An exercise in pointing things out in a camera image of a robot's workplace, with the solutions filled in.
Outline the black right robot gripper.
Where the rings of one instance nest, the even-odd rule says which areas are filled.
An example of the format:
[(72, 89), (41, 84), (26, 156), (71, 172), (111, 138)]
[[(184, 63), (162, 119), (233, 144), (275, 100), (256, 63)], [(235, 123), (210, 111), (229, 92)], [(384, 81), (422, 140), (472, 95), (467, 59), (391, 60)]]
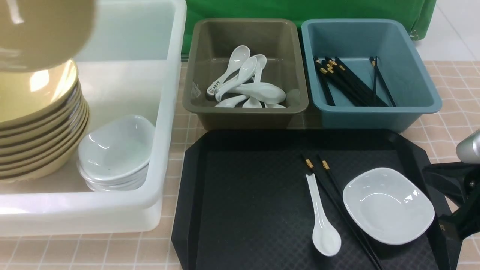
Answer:
[(439, 270), (455, 270), (461, 245), (479, 233), (479, 165), (425, 166), (422, 176), (435, 210), (427, 238)]

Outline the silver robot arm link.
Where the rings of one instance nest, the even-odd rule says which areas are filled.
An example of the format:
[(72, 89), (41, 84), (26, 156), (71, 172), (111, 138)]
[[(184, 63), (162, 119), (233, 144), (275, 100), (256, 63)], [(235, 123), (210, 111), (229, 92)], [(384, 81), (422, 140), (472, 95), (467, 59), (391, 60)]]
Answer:
[(480, 164), (480, 129), (456, 146), (456, 155), (465, 164)]

